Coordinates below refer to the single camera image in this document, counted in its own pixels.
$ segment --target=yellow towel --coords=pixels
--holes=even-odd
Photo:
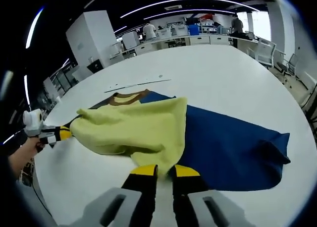
[[[157,164],[165,174],[176,164],[185,147],[187,99],[122,106],[80,109],[70,130],[91,151],[127,154],[140,166]]]

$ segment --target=red object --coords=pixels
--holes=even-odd
[[[212,20],[213,15],[212,14],[206,14],[201,17],[199,17],[201,20]]]

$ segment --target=navy blue garment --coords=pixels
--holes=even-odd
[[[170,97],[150,92],[141,103]],[[178,164],[195,169],[210,189],[264,190],[282,178],[289,133],[187,106],[185,150]]]

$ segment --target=office room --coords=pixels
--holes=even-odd
[[[31,226],[304,226],[317,184],[309,0],[15,0],[5,216]]]

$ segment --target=man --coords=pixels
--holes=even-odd
[[[238,18],[237,14],[232,15],[233,20],[231,21],[232,33],[243,33],[243,23]]]
[[[237,14],[234,14],[232,16],[233,16],[233,20],[231,21],[232,34],[230,34],[230,36],[240,38],[241,34],[243,33],[243,23],[238,18]],[[233,39],[233,46],[235,48],[238,48],[238,40],[237,39]]]
[[[218,22],[215,22],[213,24],[213,26],[217,29],[217,34],[221,34],[222,33],[222,29],[223,29],[223,26],[221,24],[219,24]]]
[[[39,138],[28,138],[15,153],[8,157],[8,164],[13,172],[14,178],[19,178],[21,170],[44,146]],[[15,207],[17,213],[23,216],[27,215],[25,218],[32,221],[33,226],[57,226],[51,214],[35,192],[34,187],[25,186],[20,182],[16,182],[15,184],[7,182],[6,184],[10,186],[15,197],[20,201],[19,206]]]
[[[154,39],[157,35],[155,33],[156,28],[154,25],[147,23],[144,27],[143,27],[143,32],[147,37],[147,40],[151,40]]]

